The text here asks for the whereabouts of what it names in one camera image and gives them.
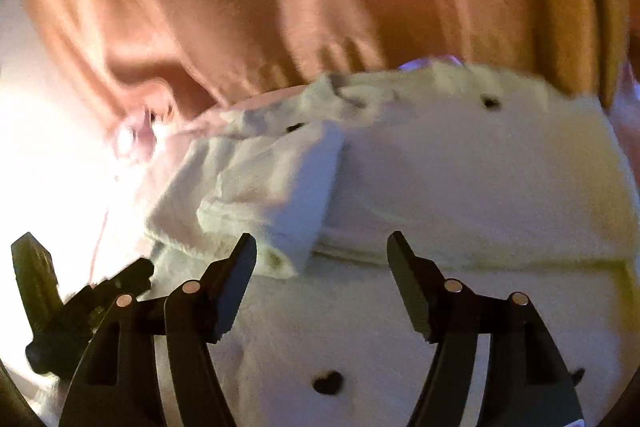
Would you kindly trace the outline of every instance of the folded white fabric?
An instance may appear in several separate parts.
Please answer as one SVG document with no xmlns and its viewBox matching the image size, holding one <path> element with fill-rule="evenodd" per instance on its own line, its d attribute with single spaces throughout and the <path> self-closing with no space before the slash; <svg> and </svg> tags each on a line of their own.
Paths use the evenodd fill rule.
<svg viewBox="0 0 640 427">
<path fill-rule="evenodd" d="M 146 233 L 215 261 L 250 232 L 258 242 L 256 273 L 296 275 L 318 239 L 341 148 L 340 128 L 329 121 L 284 136 L 196 140 L 148 216 Z"/>
<path fill-rule="evenodd" d="M 394 230 L 450 268 L 632 261 L 639 251 L 638 192 L 598 100 L 569 99 L 541 78 L 442 62 L 328 74 L 229 118 L 236 136 L 340 124 L 322 253 L 385 263 Z"/>
</svg>

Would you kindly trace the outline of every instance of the metal rivet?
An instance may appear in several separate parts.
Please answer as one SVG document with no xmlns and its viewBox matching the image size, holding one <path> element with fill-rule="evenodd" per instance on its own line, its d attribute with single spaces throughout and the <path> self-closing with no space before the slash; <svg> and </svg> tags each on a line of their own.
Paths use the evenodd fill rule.
<svg viewBox="0 0 640 427">
<path fill-rule="evenodd" d="M 447 279 L 444 282 L 444 289 L 451 293 L 462 292 L 462 282 L 458 279 Z"/>
<path fill-rule="evenodd" d="M 182 285 L 182 291 L 185 293 L 196 293 L 200 289 L 200 283 L 198 281 L 187 281 Z"/>
<path fill-rule="evenodd" d="M 126 308 L 132 302 L 133 302 L 133 297 L 128 293 L 125 293 L 124 295 L 121 295 L 116 299 L 116 306 L 118 306 L 118 308 Z"/>
<path fill-rule="evenodd" d="M 522 292 L 516 292 L 511 296 L 513 302 L 515 302 L 518 306 L 526 306 L 529 304 L 529 297 L 524 295 Z"/>
</svg>

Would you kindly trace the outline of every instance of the clamp jaw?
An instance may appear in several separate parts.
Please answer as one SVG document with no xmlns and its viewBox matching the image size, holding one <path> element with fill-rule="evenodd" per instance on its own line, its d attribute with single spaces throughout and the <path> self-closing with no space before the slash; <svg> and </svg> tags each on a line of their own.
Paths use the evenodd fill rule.
<svg viewBox="0 0 640 427">
<path fill-rule="evenodd" d="M 416 257 L 400 232 L 386 251 L 415 331 L 438 344 L 409 427 L 460 425 L 480 333 L 491 347 L 478 427 L 584 427 L 572 376 L 526 295 L 476 295 Z"/>
<path fill-rule="evenodd" d="M 60 427 L 163 427 L 154 335 L 165 335 L 185 427 L 235 427 L 207 343 L 231 329 L 254 271 L 245 233 L 228 259 L 169 296 L 120 295 L 102 320 L 69 388 Z"/>
<path fill-rule="evenodd" d="M 15 278 L 33 340 L 25 355 L 39 375 L 71 380 L 106 311 L 121 293 L 139 296 L 151 288 L 154 265 L 138 259 L 111 279 L 85 286 L 62 303 L 51 254 L 31 233 L 12 245 Z"/>
</svg>

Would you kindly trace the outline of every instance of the black spot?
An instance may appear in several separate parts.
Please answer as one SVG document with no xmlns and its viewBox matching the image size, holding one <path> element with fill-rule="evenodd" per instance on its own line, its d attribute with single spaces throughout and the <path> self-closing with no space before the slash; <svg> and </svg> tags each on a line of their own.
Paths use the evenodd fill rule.
<svg viewBox="0 0 640 427">
<path fill-rule="evenodd" d="M 329 371 L 314 380 L 314 389 L 320 394 L 335 396 L 340 393 L 344 378 L 337 371 Z"/>
<path fill-rule="evenodd" d="M 489 111 L 500 111 L 502 108 L 502 103 L 500 100 L 495 98 L 494 96 L 482 95 L 481 97 L 482 105 Z"/>
<path fill-rule="evenodd" d="M 296 129 L 300 129 L 304 124 L 303 123 L 297 123 L 294 125 L 289 125 L 289 127 L 287 127 L 287 132 L 293 132 Z"/>
<path fill-rule="evenodd" d="M 576 387 L 584 378 L 584 368 L 576 369 L 571 374 L 571 381 L 574 383 L 574 387 Z"/>
</svg>

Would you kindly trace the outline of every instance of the black bracket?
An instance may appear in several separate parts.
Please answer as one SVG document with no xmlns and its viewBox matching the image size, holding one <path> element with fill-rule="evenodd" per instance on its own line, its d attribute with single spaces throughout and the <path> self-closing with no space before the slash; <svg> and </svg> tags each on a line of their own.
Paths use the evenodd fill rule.
<svg viewBox="0 0 640 427">
<path fill-rule="evenodd" d="M 387 257 L 414 329 L 438 344 L 410 427 L 460 425 L 480 333 L 491 347 L 478 427 L 583 425 L 572 376 L 528 296 L 476 295 L 416 257 L 400 232 Z"/>
<path fill-rule="evenodd" d="M 94 287 L 87 285 L 73 295 L 42 329 L 33 330 L 25 354 L 34 372 L 71 380 L 94 329 L 113 301 L 121 293 L 139 296 L 148 291 L 153 272 L 151 261 L 138 259 L 111 279 Z"/>
<path fill-rule="evenodd" d="M 86 350 L 69 388 L 60 427 L 162 427 L 154 335 L 166 335 L 184 427 L 235 427 L 207 343 L 230 330 L 254 271 L 245 233 L 231 256 L 169 296 L 120 295 Z"/>
</svg>

